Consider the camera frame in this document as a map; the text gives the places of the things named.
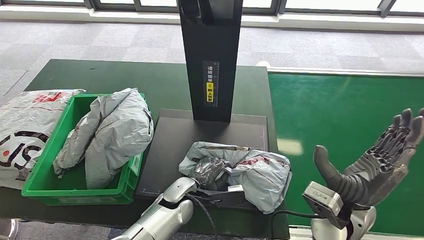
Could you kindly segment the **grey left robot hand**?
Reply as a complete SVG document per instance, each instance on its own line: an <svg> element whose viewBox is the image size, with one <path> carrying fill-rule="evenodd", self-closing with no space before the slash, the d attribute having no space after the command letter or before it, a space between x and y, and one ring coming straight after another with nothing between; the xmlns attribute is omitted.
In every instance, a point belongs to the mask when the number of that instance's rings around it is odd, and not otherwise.
<svg viewBox="0 0 424 240"><path fill-rule="evenodd" d="M212 156L206 156L197 161L190 171L190 177L197 181L200 188L207 191L226 191L228 173L225 168L230 162Z"/></svg>

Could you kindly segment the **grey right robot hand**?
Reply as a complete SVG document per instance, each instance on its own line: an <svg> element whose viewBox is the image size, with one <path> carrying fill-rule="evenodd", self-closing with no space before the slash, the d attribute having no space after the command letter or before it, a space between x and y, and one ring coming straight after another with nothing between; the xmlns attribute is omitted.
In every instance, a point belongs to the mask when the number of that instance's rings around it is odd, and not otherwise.
<svg viewBox="0 0 424 240"><path fill-rule="evenodd" d="M326 186L345 204L376 206L408 174L408 164L424 136L424 111L413 117L407 108L395 115L377 141L344 172L329 161L328 150L316 145L313 161Z"/></svg>

